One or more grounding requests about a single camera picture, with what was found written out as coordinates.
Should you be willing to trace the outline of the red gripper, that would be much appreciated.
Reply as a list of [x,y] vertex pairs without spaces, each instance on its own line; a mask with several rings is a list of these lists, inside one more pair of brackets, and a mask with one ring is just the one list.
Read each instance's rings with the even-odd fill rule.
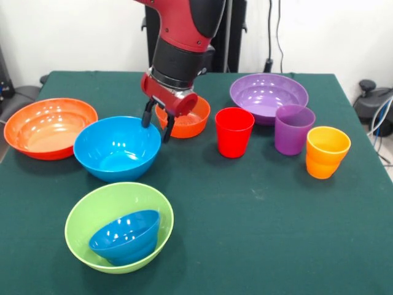
[[152,69],[148,69],[142,76],[141,88],[149,101],[142,115],[142,126],[148,128],[152,117],[152,109],[156,103],[168,113],[167,125],[162,136],[162,143],[167,143],[171,138],[174,127],[174,117],[185,116],[191,112],[198,102],[198,95],[193,90],[175,90],[156,80]]

